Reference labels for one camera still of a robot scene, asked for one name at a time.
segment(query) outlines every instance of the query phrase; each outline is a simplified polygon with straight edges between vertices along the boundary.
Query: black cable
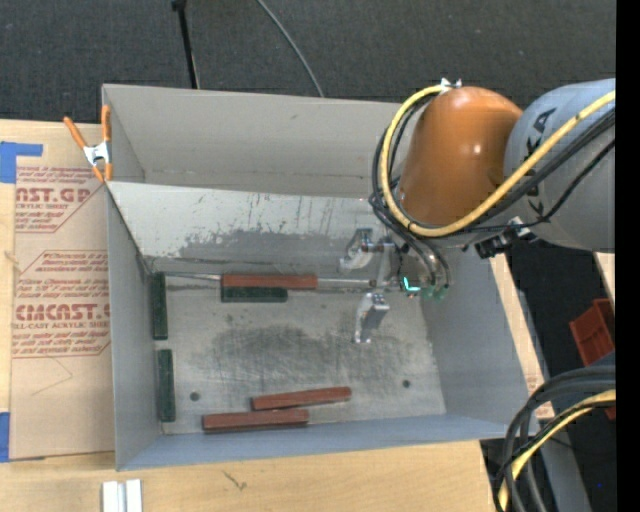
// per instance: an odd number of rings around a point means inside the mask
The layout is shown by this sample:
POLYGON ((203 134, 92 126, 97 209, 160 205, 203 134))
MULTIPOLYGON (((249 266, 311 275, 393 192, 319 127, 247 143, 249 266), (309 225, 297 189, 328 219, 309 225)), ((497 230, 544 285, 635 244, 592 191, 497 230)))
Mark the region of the black cable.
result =
POLYGON ((187 15, 185 9, 187 0, 171 0, 171 7, 178 13, 180 22, 180 33, 182 35, 182 44, 184 45, 184 53, 187 57, 187 68, 189 70, 189 81, 192 89, 200 89, 200 81, 196 72, 196 62, 191 49, 191 38, 189 37, 189 25, 187 23, 187 15))
POLYGON ((320 96, 321 98, 324 98, 324 92, 322 90, 322 87, 320 87, 320 84, 318 83, 318 80, 316 80, 316 77, 313 74, 313 71, 311 70, 311 66, 309 66, 309 63, 307 62, 307 59, 304 58, 304 55, 302 55, 302 52, 300 51, 300 49, 298 48, 298 46, 296 45, 294 40, 291 38, 291 36, 287 32, 287 30, 284 28, 282 23, 280 23, 280 20, 276 17, 275 14, 273 14, 271 9, 269 9, 269 7, 265 4, 265 2, 263 0, 256 0, 256 2, 258 2, 258 5, 260 5, 260 7, 262 7, 262 10, 264 12, 266 12, 267 15, 271 18, 271 21, 273 21, 275 23, 275 25, 280 30, 280 33, 287 40, 287 42, 289 43, 289 46, 291 46, 293 51, 296 52, 296 55, 298 55, 298 58, 300 59, 300 61, 302 62, 302 65, 306 69, 307 74, 309 75, 309 78, 311 78, 311 81, 313 82, 313 85, 315 86, 316 91, 318 91, 318 96, 320 96))
MULTIPOLYGON (((542 384, 531 395, 522 409, 520 409, 520 411, 515 415, 507 430, 507 434, 505 436, 505 444, 503 447, 503 460, 505 461, 505 464, 506 461, 510 461, 513 457, 513 449, 516 437, 518 435, 518 430, 521 431, 521 446, 524 446, 526 444, 531 416, 533 414, 533 411, 535 411, 535 409, 537 409, 540 405, 562 396, 575 396, 576 393, 595 394, 601 390, 608 390, 614 387, 615 367, 612 365, 580 368, 556 376, 542 384)), ((522 503, 518 490, 515 488, 515 482, 513 481, 512 474, 509 471, 507 471, 506 473, 504 472, 504 464, 503 468, 498 473, 498 476, 499 478, 496 479, 496 481, 498 482, 498 487, 495 491, 494 496, 496 499, 496 503, 500 482, 502 481, 502 479, 504 479, 506 485, 509 488, 513 507, 516 510, 524 510, 524 505, 522 503)), ((544 507, 544 503, 542 502, 541 497, 540 501, 536 500, 536 505, 538 506, 538 508, 540 508, 540 506, 544 507)))
MULTIPOLYGON (((614 370, 611 367, 590 367, 580 368, 571 372, 566 372, 556 376, 555 378, 542 384, 527 400, 525 406, 514 417, 507 434, 505 436, 505 444, 503 448, 503 460, 507 461, 511 457, 513 451, 513 445, 519 429, 521 432, 521 440, 528 437, 528 428, 531 422, 531 414, 543 403, 555 398, 556 396, 563 396, 567 393, 575 393, 584 389, 585 384, 588 384, 593 379, 602 377, 611 377, 614 370)), ((507 485, 511 486, 513 482, 507 474, 507 485)), ((513 489, 513 502, 514 506, 521 505, 521 500, 516 489, 513 489)))
POLYGON ((595 140, 596 137, 604 133, 606 130, 615 125, 615 107, 598 119, 588 130, 584 131, 580 136, 576 137, 563 151, 553 156, 533 177, 511 189, 509 195, 496 204, 491 210, 478 217, 469 226, 460 230, 460 233, 473 233, 483 231, 499 231, 508 227, 504 226, 486 226, 475 227, 479 224, 495 217, 507 208, 512 206, 516 201, 522 198, 530 190, 537 187, 552 172, 555 172, 569 158, 574 156, 578 151, 583 149, 589 142, 595 140))
POLYGON ((553 207, 543 216, 541 216, 536 222, 532 222, 530 224, 525 224, 525 227, 533 227, 542 222, 548 222, 549 219, 560 209, 560 207, 567 201, 571 193, 575 190, 575 188, 580 184, 582 180, 586 178, 586 176, 594 169, 596 165, 598 165, 608 154, 609 152, 616 147, 616 139, 613 139, 609 144, 607 144, 602 151, 600 151, 596 157, 589 162, 589 164, 578 174, 560 196, 560 199, 556 202, 553 207))
MULTIPOLYGON (((608 401, 604 401, 604 402, 600 402, 600 403, 594 403, 594 404, 581 404, 581 405, 574 405, 572 407, 568 407, 565 411, 563 411, 562 413, 560 413, 558 416, 556 416, 556 418, 554 418, 554 420, 549 423, 544 429, 540 430, 532 439, 530 442, 528 442, 526 445, 520 447, 513 455, 512 457, 507 460, 505 463, 503 463, 503 465, 501 466, 500 470, 498 471, 498 474, 496 476, 496 479, 494 480, 494 485, 496 488, 496 491, 494 491, 494 502, 496 505, 496 508, 499 511, 502 511, 503 508, 500 505, 499 502, 499 490, 502 487, 502 484, 505 483, 507 485, 507 488, 509 490, 509 498, 510 498, 510 503, 512 505, 512 508, 518 512, 527 512, 526 508, 524 507, 524 504, 522 503, 522 500, 520 498, 519 492, 516 489, 516 482, 513 478, 513 473, 510 471, 510 466, 513 464, 513 462, 515 462, 519 457, 521 457, 527 450, 531 449, 534 445, 539 444, 539 442, 546 437, 547 435, 550 434, 551 431, 553 431, 554 429, 556 429, 556 427, 562 422, 564 421, 569 414, 573 414, 574 412, 578 412, 578 411, 582 411, 584 409, 595 409, 595 408, 605 408, 605 407, 611 407, 612 405, 615 404, 615 400, 608 400, 608 401)), ((545 510, 544 508, 544 503, 542 503, 542 500, 540 501, 540 503, 536 503, 536 506, 542 505, 542 509, 540 510, 545 510)))
MULTIPOLYGON (((373 213, 378 218, 378 220, 380 220, 380 222, 382 222, 388 229, 390 229, 396 235, 398 235, 400 238, 402 238, 402 240, 407 244, 407 246, 410 247, 411 249, 413 249, 418 254, 420 259, 422 259, 422 261, 425 263, 425 265, 427 266, 427 268, 429 270, 431 284, 435 285, 436 284, 436 270, 435 270, 431 260, 427 257, 426 254, 424 254, 424 251, 415 243, 415 241, 411 237, 411 235, 409 235, 408 233, 405 233, 404 231, 402 231, 400 226, 398 226, 397 223, 395 223, 392 220, 390 220, 385 214, 385 208, 384 208, 384 205, 383 205, 384 204, 383 203, 383 198, 382 198, 382 196, 380 194, 380 186, 379 186, 379 182, 378 182, 378 162, 379 162, 379 159, 380 159, 380 152, 382 150, 382 142, 383 142, 383 138, 380 138, 380 140, 378 141, 378 144, 376 146, 376 151, 375 151, 375 154, 374 154, 373 163, 372 163, 372 167, 371 167, 371 182, 372 182, 372 185, 373 185, 373 192, 369 196, 369 204, 371 205, 371 207, 373 209, 373 213)), ((444 286, 448 287, 449 284, 451 283, 451 270, 449 268, 449 264, 442 257, 442 255, 435 249, 435 247, 432 246, 432 244, 430 244, 430 243, 428 243, 426 241, 422 241, 422 242, 424 243, 425 246, 427 246, 427 248, 433 253, 434 257, 442 265, 442 268, 445 271, 445 284, 444 284, 444 286)))
POLYGON ((569 199, 569 196, 576 189, 576 187, 580 184, 580 182, 582 180, 584 180, 591 171, 593 171, 593 169, 596 167, 596 165, 598 165, 609 154, 609 152, 612 149, 615 148, 615 145, 616 145, 616 140, 613 139, 611 142, 609 142, 609 144, 607 144, 595 156, 595 158, 593 160, 591 160, 587 164, 587 166, 582 171, 580 171, 580 173, 571 181, 571 183, 569 183, 569 185, 567 186, 565 191, 562 193, 562 195, 556 201, 556 203, 549 209, 549 211, 547 213, 545 213, 544 215, 540 216, 538 218, 538 220, 536 220, 535 222, 529 222, 529 223, 526 223, 526 224, 516 224, 514 226, 511 226, 509 224, 503 224, 503 225, 500 225, 500 226, 482 226, 482 227, 476 227, 476 228, 466 228, 466 229, 463 229, 462 232, 464 232, 464 233, 480 233, 480 232, 491 232, 491 231, 504 231, 505 229, 507 229, 509 227, 513 227, 516 230, 521 230, 521 229, 525 229, 525 228, 527 228, 527 229, 528 228, 532 228, 532 227, 537 226, 538 224, 542 224, 544 222, 549 222, 549 219, 551 217, 553 217, 553 215, 555 215, 558 212, 558 210, 567 201, 567 199, 569 199))

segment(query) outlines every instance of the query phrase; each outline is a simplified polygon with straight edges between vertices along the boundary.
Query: green led light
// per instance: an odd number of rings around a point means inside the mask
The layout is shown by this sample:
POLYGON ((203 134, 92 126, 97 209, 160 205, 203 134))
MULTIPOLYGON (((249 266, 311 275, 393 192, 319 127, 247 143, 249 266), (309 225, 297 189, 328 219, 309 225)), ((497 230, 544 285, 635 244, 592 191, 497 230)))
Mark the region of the green led light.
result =
POLYGON ((404 283, 404 289, 408 292, 419 292, 420 291, 420 287, 419 286, 410 286, 409 285, 409 280, 406 277, 402 278, 402 282, 404 283))

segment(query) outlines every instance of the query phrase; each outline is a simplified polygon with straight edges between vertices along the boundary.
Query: gray bin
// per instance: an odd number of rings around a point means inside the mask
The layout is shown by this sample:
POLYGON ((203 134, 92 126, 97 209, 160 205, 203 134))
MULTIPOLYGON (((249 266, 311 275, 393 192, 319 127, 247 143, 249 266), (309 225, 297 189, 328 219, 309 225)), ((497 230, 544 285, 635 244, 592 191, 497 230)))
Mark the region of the gray bin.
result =
POLYGON ((398 105, 122 85, 105 85, 103 101, 118 469, 504 435, 527 388, 490 263, 474 251, 446 253, 445 300, 386 289, 375 339, 351 341, 381 259, 348 275, 337 261, 354 229, 383 233, 366 198, 398 105), (167 275, 166 340, 152 338, 153 272, 167 275), (228 272, 321 284, 286 303, 223 303, 210 276, 228 272), (173 422, 157 410, 155 352, 167 348, 173 422), (334 385, 351 400, 312 407, 304 428, 202 432, 203 414, 249 410, 251 396, 334 385))

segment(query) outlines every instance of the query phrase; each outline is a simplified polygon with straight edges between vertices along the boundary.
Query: black cord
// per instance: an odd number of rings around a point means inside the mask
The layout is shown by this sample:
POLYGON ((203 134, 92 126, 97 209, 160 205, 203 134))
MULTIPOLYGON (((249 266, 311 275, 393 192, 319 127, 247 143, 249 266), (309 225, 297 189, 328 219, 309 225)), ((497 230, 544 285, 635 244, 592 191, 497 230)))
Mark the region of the black cord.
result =
POLYGON ((189 81, 192 89, 200 89, 200 81, 196 72, 196 62, 191 49, 191 38, 189 37, 189 25, 187 24, 187 15, 185 9, 187 0, 171 0, 171 7, 178 13, 180 22, 180 33, 182 34, 182 44, 184 45, 184 53, 187 57, 187 68, 189 69, 189 81))
MULTIPOLYGON (((506 483, 509 489, 512 507, 518 511, 525 510, 520 494, 516 488, 513 475, 510 471, 505 471, 505 468, 514 458, 513 452, 516 439, 518 438, 518 431, 520 431, 520 446, 517 450, 520 450, 527 444, 531 416, 535 409, 542 404, 559 397, 575 397, 576 394, 592 395, 608 389, 615 389, 615 366, 613 365, 579 368, 577 370, 566 372, 545 382, 531 395, 526 404, 515 415, 505 436, 505 443, 503 447, 504 463, 501 470, 498 472, 495 481, 497 487, 494 492, 494 501, 498 510, 501 510, 498 493, 502 481, 506 483)), ((531 479, 528 483, 530 485, 537 485, 535 481, 531 479)), ((541 497, 538 495, 540 498, 539 501, 536 500, 535 494, 532 494, 532 497, 535 500, 536 506, 540 510, 544 510, 544 503, 542 502, 541 497)))
POLYGON ((571 193, 576 189, 576 187, 580 184, 582 180, 584 180, 587 175, 593 171, 593 169, 598 165, 608 154, 609 152, 615 148, 616 140, 613 139, 609 144, 607 144, 596 156, 593 160, 591 160, 587 166, 580 171, 580 173, 569 183, 569 186, 562 193, 558 201, 549 209, 547 213, 538 217, 538 220, 535 222, 529 222, 526 224, 517 224, 511 226, 509 224, 504 224, 501 226, 482 226, 476 228, 464 229, 462 232, 465 233, 479 233, 479 232, 491 232, 491 231, 504 231, 507 228, 513 227, 516 230, 521 230, 525 228, 532 228, 537 226, 538 224, 542 224, 544 222, 549 222, 549 219, 555 215, 558 210, 562 207, 562 205, 569 199, 571 193))
POLYGON ((602 151, 600 151, 596 157, 589 162, 589 164, 576 176, 566 190, 563 192, 560 199, 556 202, 555 205, 543 216, 541 216, 536 222, 525 224, 525 227, 533 227, 542 222, 548 222, 549 219, 560 209, 560 207, 567 201, 571 193, 575 190, 575 188, 580 184, 582 180, 586 178, 586 176, 598 165, 608 154, 609 152, 616 147, 616 139, 613 139, 609 144, 607 144, 602 151))
POLYGON ((300 62, 302 62, 302 65, 304 66, 304 68, 306 69, 307 74, 309 75, 309 78, 313 82, 313 85, 315 86, 316 91, 318 91, 318 96, 320 96, 321 98, 324 98, 325 97, 324 91, 322 90, 322 87, 320 87, 320 83, 318 83, 316 76, 313 74, 313 71, 311 70, 311 66, 309 66, 309 63, 307 62, 307 59, 304 58, 304 55, 302 55, 302 52, 298 48, 298 45, 296 45, 296 43, 291 38, 291 36, 287 32, 287 30, 284 28, 282 23, 280 23, 280 20, 276 17, 276 15, 273 14, 273 12, 271 11, 271 9, 269 9, 269 7, 267 7, 267 4, 263 0, 256 0, 256 2, 258 2, 260 7, 262 7, 262 10, 266 12, 267 15, 271 18, 271 21, 275 23, 275 25, 280 30, 280 33, 287 40, 287 42, 289 43, 289 46, 291 46, 293 51, 296 52, 296 55, 300 59, 300 62))
POLYGON ((483 231, 501 231, 507 228, 504 226, 484 226, 476 227, 479 224, 489 220, 491 217, 495 217, 507 208, 512 206, 516 201, 522 198, 529 191, 537 187, 544 179, 546 179, 552 172, 555 172, 562 164, 564 164, 569 158, 574 156, 578 151, 583 149, 589 142, 593 141, 604 133, 606 130, 615 125, 615 107, 598 119, 588 130, 583 132, 580 136, 576 137, 565 149, 554 155, 532 178, 522 183, 519 186, 511 189, 509 195, 502 199, 491 210, 478 217, 469 226, 460 230, 460 233, 474 233, 483 231))
MULTIPOLYGON (((424 264, 429 269, 430 283, 432 285, 435 285, 437 278, 436 278, 436 269, 433 266, 433 262, 427 257, 427 255, 418 246, 418 244, 416 244, 412 236, 408 233, 405 233, 402 230, 402 228, 397 223, 389 219, 385 213, 386 209, 384 207, 384 198, 381 195, 380 185, 378 182, 378 163, 380 160, 380 152, 382 150, 383 140, 384 140, 384 137, 381 137, 380 140, 378 141, 374 158, 373 158, 373 163, 371 166, 371 182, 373 185, 373 192, 369 196, 369 204, 371 205, 373 209, 373 213, 378 218, 378 220, 380 220, 380 222, 382 222, 388 229, 390 229, 392 232, 398 235, 407 244, 408 247, 413 249, 418 254, 420 259, 422 259, 424 264)), ((427 242, 425 240, 421 240, 421 242, 424 243, 424 245, 432 252, 434 257, 439 261, 440 265, 442 265, 442 268, 445 271, 444 286, 448 287, 449 284, 451 283, 451 269, 449 268, 449 264, 442 257, 440 252, 437 251, 437 249, 433 247, 433 245, 430 242, 427 242)))

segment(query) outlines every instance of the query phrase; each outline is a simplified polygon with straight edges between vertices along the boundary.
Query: red stick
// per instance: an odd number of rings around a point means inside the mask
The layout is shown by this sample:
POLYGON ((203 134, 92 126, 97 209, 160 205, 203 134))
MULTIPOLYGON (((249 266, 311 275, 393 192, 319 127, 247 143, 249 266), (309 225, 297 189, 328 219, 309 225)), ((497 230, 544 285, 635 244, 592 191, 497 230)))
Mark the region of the red stick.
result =
POLYGON ((333 387, 294 391, 293 393, 278 393, 263 395, 251 399, 254 411, 267 409, 285 409, 302 405, 318 405, 334 402, 344 402, 351 398, 351 388, 333 387))
POLYGON ((304 426, 309 422, 309 411, 229 412, 207 414, 202 417, 205 432, 233 432, 277 427, 304 426))

